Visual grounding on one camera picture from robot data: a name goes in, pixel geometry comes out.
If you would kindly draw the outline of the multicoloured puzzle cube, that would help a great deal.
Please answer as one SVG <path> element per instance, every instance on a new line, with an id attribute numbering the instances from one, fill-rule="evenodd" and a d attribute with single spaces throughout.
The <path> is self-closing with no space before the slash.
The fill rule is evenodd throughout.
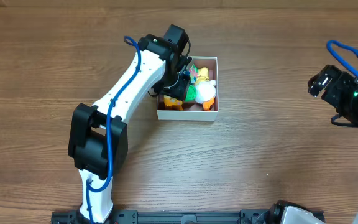
<path id="1" fill-rule="evenodd" d="M 196 65 L 192 65 L 189 69 L 188 72 L 190 74 L 190 80 L 191 80 L 191 84 L 195 84 L 196 83 L 196 79 L 198 76 L 198 69 L 196 67 Z"/>

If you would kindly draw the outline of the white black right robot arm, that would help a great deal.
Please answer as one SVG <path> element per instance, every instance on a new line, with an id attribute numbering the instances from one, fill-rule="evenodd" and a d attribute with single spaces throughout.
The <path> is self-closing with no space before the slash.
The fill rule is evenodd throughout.
<path id="1" fill-rule="evenodd" d="M 274 110 L 285 123 L 272 136 L 273 167 L 266 171 L 275 196 L 320 208 L 328 223 L 352 223 L 358 211 L 358 129 L 331 125 L 336 112 L 307 92 L 306 81 L 321 67 L 298 78 Z"/>

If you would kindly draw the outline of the orange plastic bear toy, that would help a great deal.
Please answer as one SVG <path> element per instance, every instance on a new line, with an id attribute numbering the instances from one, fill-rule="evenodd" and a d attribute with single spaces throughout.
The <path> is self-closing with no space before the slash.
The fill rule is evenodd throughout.
<path id="1" fill-rule="evenodd" d="M 183 111 L 183 102 L 170 96 L 163 96 L 164 108 L 166 110 Z"/>

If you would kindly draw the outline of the green round toy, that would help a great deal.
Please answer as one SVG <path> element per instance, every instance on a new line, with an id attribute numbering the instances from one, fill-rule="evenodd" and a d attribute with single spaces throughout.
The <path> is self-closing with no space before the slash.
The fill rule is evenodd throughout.
<path id="1" fill-rule="evenodd" d="M 196 88 L 193 85 L 189 85 L 186 92 L 185 101 L 193 101 L 196 98 L 196 96 L 197 96 Z"/>

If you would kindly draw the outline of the white yellow plush duck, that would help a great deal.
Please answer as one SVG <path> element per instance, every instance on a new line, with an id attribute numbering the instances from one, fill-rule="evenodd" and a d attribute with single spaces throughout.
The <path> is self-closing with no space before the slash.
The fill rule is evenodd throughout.
<path id="1" fill-rule="evenodd" d="M 216 80 L 209 79 L 208 68 L 203 67 L 198 70 L 194 86 L 196 89 L 195 101 L 202 105 L 204 111 L 210 111 L 216 97 Z"/>

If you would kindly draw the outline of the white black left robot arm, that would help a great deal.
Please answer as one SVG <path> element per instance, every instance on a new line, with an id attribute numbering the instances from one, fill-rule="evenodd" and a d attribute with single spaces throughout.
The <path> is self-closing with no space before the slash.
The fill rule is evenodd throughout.
<path id="1" fill-rule="evenodd" d="M 75 223 L 111 220 L 113 176 L 128 150 L 127 124 L 149 90 L 184 100 L 190 78 L 191 44 L 185 31 L 169 30 L 163 37 L 148 34 L 124 42 L 135 48 L 134 59 L 119 81 L 92 106 L 80 103 L 74 110 L 68 155 L 83 183 L 83 202 Z"/>

